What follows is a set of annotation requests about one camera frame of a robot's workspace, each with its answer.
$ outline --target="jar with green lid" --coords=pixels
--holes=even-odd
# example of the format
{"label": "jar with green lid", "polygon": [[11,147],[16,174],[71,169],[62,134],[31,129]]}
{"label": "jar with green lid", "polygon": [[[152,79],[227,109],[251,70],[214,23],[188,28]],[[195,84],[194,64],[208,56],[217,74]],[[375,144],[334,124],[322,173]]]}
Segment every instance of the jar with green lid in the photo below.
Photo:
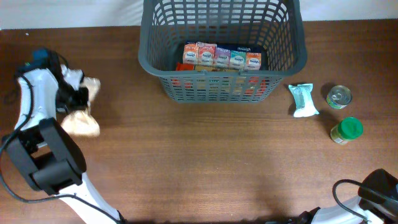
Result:
{"label": "jar with green lid", "polygon": [[348,142],[359,138],[363,133],[362,123],[353,117],[345,118],[330,131],[330,137],[338,144],[347,144]]}

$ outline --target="table surface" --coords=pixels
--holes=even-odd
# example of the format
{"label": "table surface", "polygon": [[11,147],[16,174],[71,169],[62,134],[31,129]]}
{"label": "table surface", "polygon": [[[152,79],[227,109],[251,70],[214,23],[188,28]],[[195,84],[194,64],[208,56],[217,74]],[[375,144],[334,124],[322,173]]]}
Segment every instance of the table surface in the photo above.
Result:
{"label": "table surface", "polygon": [[[294,216],[336,203],[339,179],[383,168],[398,176],[398,21],[305,22],[308,62],[258,104],[178,104],[139,65],[139,27],[0,31],[0,97],[15,68],[40,46],[101,80],[92,115],[98,138],[73,138],[88,175],[128,220],[215,222]],[[291,83],[313,83],[320,115],[293,118]],[[345,85],[353,102],[334,110],[325,94]],[[1,104],[0,135],[19,102]],[[364,134],[345,146],[330,129],[347,116]],[[27,198],[46,196],[22,180],[7,155],[4,177]],[[342,200],[357,187],[342,186]],[[63,202],[27,205],[0,189],[0,222],[82,223]]]}

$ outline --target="can lid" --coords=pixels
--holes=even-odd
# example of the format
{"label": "can lid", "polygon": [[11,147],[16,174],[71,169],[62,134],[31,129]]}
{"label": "can lid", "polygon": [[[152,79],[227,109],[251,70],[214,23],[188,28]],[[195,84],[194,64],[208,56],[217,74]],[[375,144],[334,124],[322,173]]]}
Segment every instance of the can lid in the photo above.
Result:
{"label": "can lid", "polygon": [[347,140],[354,140],[362,135],[363,125],[356,118],[345,118],[338,125],[338,132],[341,134],[341,137]]}

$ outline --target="wood grain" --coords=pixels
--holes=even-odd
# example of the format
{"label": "wood grain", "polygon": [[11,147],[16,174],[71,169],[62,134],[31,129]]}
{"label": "wood grain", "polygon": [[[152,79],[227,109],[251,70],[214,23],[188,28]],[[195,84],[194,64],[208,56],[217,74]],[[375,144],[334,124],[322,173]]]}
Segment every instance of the wood grain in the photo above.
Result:
{"label": "wood grain", "polygon": [[[398,21],[306,22],[306,67],[263,102],[178,104],[139,65],[139,27],[0,31],[0,96],[11,91],[15,68],[46,46],[73,68],[99,78],[92,113],[98,138],[74,138],[102,196],[131,221],[216,222],[294,216],[334,206],[339,179],[362,181],[384,168],[398,176]],[[321,114],[295,119],[286,84],[313,83]],[[331,109],[332,84],[353,102]],[[1,105],[0,134],[12,131],[19,102]],[[329,138],[355,116],[364,134],[346,146]],[[7,155],[1,170],[15,191],[44,197],[22,180]],[[348,199],[356,187],[343,186]],[[61,201],[26,205],[0,189],[2,223],[81,223]]]}

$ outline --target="plastic basket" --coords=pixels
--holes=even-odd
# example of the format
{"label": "plastic basket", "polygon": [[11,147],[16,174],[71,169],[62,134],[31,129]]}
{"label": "plastic basket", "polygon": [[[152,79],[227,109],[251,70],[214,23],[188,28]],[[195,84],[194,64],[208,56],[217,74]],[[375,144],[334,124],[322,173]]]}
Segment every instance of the plastic basket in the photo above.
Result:
{"label": "plastic basket", "polygon": [[[175,71],[187,40],[260,45],[268,70]],[[298,0],[145,0],[139,62],[181,103],[255,103],[307,61]]]}

